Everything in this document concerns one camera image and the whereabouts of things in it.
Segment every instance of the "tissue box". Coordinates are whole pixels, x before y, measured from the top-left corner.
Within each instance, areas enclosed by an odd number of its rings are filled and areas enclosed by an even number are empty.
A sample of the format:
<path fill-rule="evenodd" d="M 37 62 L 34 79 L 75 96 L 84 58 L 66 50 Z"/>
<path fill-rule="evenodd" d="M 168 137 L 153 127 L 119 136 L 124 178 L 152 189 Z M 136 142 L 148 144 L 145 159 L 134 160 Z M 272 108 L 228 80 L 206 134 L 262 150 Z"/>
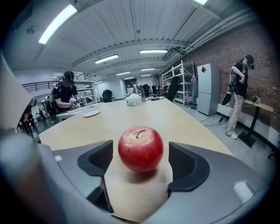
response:
<path fill-rule="evenodd" d="M 126 97 L 126 104 L 129 106 L 137 106 L 141 103 L 141 97 L 137 94 L 132 93 L 130 96 Z"/>

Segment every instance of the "desk leg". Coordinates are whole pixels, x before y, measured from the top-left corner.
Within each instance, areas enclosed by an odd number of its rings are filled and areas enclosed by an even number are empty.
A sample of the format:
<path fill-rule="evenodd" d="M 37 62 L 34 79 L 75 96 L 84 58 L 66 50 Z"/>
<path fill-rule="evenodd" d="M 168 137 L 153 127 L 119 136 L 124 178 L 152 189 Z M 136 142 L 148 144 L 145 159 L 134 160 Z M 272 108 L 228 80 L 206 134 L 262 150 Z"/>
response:
<path fill-rule="evenodd" d="M 253 144 L 255 143 L 255 140 L 253 138 L 251 138 L 251 134 L 252 134 L 252 131 L 254 130 L 254 126 L 256 124 L 258 115 L 259 115 L 259 107 L 256 107 L 254 119 L 253 119 L 252 125 L 248 131 L 248 134 L 246 134 L 245 132 L 242 132 L 240 135 L 238 135 L 238 138 L 241 139 L 241 141 L 243 141 L 250 148 L 252 148 Z"/>

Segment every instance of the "apple stem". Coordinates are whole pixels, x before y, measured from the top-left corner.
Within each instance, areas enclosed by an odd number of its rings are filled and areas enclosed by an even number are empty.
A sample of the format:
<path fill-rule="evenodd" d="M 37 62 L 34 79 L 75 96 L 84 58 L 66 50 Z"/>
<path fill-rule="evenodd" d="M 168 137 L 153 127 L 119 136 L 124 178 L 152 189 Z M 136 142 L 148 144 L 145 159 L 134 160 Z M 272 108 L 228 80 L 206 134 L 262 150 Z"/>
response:
<path fill-rule="evenodd" d="M 136 135 L 136 138 L 138 138 L 138 135 L 143 131 L 146 131 L 146 130 L 141 130 L 140 132 L 138 132 L 138 134 Z"/>

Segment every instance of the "white plate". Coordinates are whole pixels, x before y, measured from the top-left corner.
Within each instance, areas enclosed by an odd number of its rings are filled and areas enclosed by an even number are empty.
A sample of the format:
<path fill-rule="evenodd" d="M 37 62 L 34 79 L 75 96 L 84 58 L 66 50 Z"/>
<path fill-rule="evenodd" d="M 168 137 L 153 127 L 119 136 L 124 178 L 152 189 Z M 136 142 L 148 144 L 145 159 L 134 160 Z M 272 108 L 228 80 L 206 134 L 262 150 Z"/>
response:
<path fill-rule="evenodd" d="M 96 115 L 100 112 L 101 112 L 101 110 L 90 111 L 89 113 L 84 114 L 84 117 L 91 117 L 91 116 L 94 116 L 94 115 Z"/>

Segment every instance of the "beige pants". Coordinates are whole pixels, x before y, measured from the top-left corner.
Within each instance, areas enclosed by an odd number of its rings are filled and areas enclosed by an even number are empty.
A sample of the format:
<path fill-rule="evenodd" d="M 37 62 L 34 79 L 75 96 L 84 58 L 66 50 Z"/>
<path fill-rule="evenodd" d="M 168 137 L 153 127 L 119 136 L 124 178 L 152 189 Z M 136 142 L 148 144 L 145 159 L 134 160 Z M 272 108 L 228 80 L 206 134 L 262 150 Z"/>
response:
<path fill-rule="evenodd" d="M 236 95 L 236 94 L 233 94 L 233 96 L 234 96 L 234 107 L 233 107 L 233 113 L 230 119 L 228 120 L 228 126 L 226 132 L 227 135 L 232 135 L 234 133 L 234 129 L 237 124 L 239 115 L 241 113 L 243 101 L 244 101 L 243 96 Z"/>

